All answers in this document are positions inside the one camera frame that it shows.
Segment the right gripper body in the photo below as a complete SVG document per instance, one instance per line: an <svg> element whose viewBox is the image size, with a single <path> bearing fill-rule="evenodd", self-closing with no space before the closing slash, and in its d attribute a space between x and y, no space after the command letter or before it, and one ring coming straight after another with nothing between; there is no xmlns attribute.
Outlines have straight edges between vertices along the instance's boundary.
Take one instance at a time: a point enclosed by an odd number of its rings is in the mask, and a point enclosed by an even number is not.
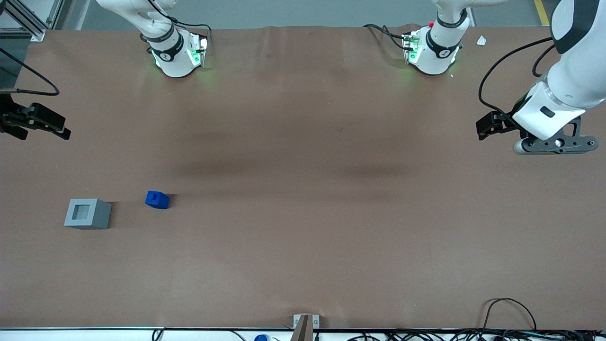
<svg viewBox="0 0 606 341"><path fill-rule="evenodd" d="M0 120L2 125L15 123L19 119L19 105L12 99L11 94L0 95Z"/></svg>

